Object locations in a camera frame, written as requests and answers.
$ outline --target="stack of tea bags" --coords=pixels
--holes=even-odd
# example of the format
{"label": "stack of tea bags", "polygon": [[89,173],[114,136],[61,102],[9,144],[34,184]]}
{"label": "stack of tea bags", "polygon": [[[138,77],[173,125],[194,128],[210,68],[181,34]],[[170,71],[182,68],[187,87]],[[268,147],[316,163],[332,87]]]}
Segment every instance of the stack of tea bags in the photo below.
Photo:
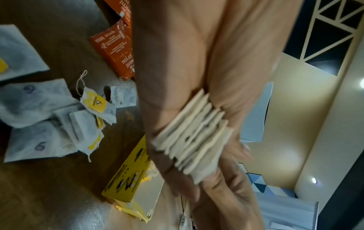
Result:
{"label": "stack of tea bags", "polygon": [[157,151],[175,159],[175,167],[199,184],[213,173],[233,133],[225,112],[213,108],[209,94],[200,90],[177,117],[152,141]]}
{"label": "stack of tea bags", "polygon": [[116,123],[116,107],[85,88],[81,101],[64,79],[8,84],[0,88],[0,119],[13,127],[4,162],[90,156],[104,137],[104,121]]}

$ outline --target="wall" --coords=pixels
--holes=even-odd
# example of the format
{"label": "wall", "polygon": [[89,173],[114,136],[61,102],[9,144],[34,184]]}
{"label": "wall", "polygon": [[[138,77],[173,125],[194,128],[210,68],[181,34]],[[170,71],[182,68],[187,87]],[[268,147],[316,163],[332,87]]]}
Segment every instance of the wall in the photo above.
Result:
{"label": "wall", "polygon": [[364,39],[295,186],[299,198],[320,202],[319,211],[364,149],[364,89],[359,85],[363,78]]}
{"label": "wall", "polygon": [[249,143],[248,172],[268,185],[293,189],[321,128],[340,78],[282,53],[262,142]]}

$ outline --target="wooden floor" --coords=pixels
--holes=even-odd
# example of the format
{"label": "wooden floor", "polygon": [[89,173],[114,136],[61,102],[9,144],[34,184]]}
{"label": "wooden floor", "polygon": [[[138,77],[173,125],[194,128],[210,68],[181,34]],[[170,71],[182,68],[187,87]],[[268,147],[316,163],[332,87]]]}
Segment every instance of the wooden floor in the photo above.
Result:
{"label": "wooden floor", "polygon": [[[64,78],[74,90],[85,69],[86,86],[99,94],[105,86],[120,84],[88,41],[118,18],[104,6],[93,0],[0,0],[0,24],[15,24],[50,67],[50,71],[0,85]],[[166,185],[147,225],[118,211],[101,196],[144,133],[136,107],[118,109],[117,120],[103,131],[105,138],[91,155],[91,163],[83,153],[0,163],[0,229],[178,229],[181,201],[172,197]],[[10,131],[0,123],[0,162]]]}

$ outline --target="hand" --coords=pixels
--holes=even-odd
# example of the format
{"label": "hand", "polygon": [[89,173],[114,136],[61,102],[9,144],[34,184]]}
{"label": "hand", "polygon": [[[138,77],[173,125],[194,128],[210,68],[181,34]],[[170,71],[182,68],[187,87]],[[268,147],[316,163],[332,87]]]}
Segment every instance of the hand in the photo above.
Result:
{"label": "hand", "polygon": [[197,229],[265,229],[250,180],[231,156],[201,186],[198,202],[190,201]]}
{"label": "hand", "polygon": [[201,88],[235,129],[224,155],[246,158],[245,116],[284,48],[301,0],[132,0],[135,76],[147,148],[173,191],[200,189],[150,141]]}

